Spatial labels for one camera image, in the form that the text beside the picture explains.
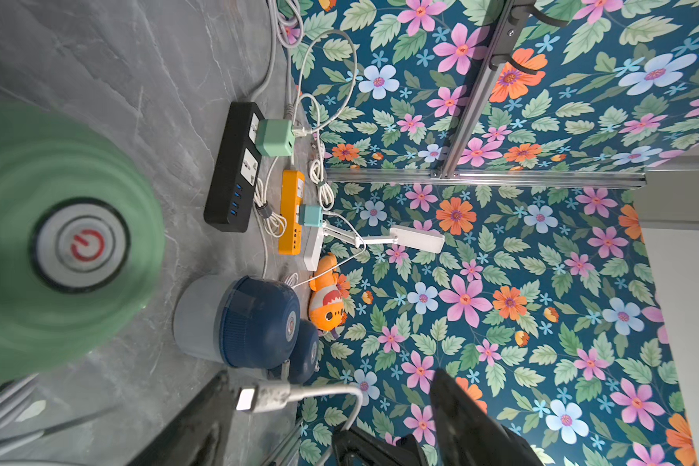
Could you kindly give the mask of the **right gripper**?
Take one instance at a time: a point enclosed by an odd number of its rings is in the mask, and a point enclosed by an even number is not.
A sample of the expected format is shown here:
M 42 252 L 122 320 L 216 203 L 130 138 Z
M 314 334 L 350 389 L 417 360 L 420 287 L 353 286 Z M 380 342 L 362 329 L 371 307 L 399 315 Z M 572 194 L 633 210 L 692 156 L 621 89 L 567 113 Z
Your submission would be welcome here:
M 332 452 L 338 465 L 427 466 L 423 448 L 413 435 L 386 442 L 352 427 L 336 429 L 332 435 Z

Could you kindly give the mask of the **green charger adapter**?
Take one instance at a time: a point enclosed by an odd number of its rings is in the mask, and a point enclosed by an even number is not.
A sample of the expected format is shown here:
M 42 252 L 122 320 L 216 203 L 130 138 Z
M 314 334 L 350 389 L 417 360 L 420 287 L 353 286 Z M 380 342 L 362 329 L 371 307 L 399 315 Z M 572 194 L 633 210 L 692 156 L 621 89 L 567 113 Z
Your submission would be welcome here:
M 295 134 L 291 120 L 262 120 L 256 132 L 256 149 L 269 157 L 292 157 Z

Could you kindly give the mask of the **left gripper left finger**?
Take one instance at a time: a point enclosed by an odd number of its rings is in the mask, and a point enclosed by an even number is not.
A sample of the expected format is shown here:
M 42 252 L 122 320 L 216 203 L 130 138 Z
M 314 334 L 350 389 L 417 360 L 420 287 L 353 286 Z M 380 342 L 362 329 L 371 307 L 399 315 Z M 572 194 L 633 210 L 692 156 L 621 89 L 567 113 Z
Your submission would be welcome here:
M 128 465 L 224 465 L 234 413 L 235 395 L 221 371 Z

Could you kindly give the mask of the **green meat grinder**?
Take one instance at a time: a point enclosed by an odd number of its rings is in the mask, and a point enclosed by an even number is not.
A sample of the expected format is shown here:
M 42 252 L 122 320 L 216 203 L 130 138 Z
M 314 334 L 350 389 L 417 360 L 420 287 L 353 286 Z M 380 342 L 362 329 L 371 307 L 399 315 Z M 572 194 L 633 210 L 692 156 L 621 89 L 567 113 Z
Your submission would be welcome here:
M 153 297 L 165 244 L 150 183 L 111 141 L 0 102 L 0 384 L 113 338 Z

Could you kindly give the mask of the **blue meat grinder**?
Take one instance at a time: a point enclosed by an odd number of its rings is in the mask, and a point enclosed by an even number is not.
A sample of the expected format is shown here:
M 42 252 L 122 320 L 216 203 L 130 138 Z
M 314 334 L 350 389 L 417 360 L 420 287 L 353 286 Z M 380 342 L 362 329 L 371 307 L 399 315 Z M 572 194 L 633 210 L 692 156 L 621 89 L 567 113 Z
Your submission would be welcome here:
M 305 384 L 318 367 L 318 330 L 312 322 L 300 320 L 295 347 L 287 361 L 287 380 L 291 384 Z
M 285 283 L 205 276 L 182 294 L 173 320 L 181 351 L 234 368 L 273 369 L 294 350 L 300 301 Z

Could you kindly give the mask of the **orange clownfish plush toy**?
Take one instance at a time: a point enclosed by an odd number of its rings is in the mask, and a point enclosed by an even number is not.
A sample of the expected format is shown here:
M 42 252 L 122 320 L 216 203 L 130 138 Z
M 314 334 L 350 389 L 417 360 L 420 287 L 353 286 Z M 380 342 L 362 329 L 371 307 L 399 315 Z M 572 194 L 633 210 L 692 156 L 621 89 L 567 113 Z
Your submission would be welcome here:
M 334 254 L 326 254 L 318 262 L 318 270 L 309 281 L 312 291 L 308 318 L 318 330 L 332 332 L 345 324 L 345 301 L 338 287 L 339 275 L 335 273 L 338 260 Z

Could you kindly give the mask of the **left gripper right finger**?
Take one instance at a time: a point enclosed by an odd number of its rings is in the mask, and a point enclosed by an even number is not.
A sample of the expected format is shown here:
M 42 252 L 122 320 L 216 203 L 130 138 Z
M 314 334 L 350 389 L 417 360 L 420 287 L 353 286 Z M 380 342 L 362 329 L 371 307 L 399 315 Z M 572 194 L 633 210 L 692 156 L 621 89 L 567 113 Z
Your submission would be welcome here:
M 435 371 L 429 396 L 445 465 L 543 465 L 524 438 L 485 414 L 445 370 Z

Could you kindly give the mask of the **blue meat grinder front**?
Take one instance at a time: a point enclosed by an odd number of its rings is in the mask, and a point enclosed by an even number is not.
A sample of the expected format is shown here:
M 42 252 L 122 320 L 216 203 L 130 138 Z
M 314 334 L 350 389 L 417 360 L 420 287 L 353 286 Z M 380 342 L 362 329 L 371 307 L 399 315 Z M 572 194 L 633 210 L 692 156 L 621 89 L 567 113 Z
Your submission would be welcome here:
M 305 384 L 318 367 L 318 330 L 312 322 L 300 320 L 295 347 L 287 361 L 287 380 L 291 384 Z

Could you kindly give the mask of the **orange power strip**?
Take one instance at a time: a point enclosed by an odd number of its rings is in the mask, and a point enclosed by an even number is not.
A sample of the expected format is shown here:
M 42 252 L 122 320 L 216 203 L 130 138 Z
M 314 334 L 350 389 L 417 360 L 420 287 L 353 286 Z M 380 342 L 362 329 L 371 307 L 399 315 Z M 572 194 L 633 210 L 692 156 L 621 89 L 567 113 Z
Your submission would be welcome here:
M 281 215 L 285 232 L 278 240 L 278 253 L 298 256 L 301 253 L 303 226 L 299 223 L 304 200 L 305 176 L 297 170 L 285 170 L 282 180 Z

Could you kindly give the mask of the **white folding desk lamp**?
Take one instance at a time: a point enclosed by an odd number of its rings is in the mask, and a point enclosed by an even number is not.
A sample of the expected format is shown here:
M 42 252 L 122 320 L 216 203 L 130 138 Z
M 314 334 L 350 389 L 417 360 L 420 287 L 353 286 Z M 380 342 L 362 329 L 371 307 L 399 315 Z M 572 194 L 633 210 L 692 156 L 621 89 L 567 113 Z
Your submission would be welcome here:
M 398 245 L 433 254 L 440 254 L 445 244 L 445 237 L 437 231 L 394 226 L 386 235 L 361 237 L 358 233 L 330 225 L 324 221 L 322 226 L 310 227 L 308 231 L 308 243 L 303 254 L 303 261 L 306 269 L 310 272 L 318 270 L 320 251 L 326 237 L 339 240 L 355 248 L 373 245 Z

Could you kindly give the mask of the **teal charger adapter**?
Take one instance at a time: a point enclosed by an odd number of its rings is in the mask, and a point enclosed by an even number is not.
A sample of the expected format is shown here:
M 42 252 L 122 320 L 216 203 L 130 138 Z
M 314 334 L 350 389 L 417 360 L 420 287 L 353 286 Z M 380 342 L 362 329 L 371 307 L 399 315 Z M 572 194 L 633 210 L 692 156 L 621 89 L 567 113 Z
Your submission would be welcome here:
M 306 227 L 322 227 L 323 209 L 320 205 L 301 205 L 298 210 L 298 223 Z

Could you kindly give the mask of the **black power strip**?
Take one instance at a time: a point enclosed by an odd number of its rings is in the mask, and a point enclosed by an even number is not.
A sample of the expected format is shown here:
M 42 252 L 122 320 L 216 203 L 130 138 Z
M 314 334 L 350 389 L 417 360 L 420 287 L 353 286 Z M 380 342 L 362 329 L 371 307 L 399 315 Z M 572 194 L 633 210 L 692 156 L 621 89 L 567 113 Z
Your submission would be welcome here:
M 205 223 L 226 233 L 245 233 L 254 207 L 262 155 L 256 133 L 263 114 L 254 102 L 232 102 L 204 208 Z

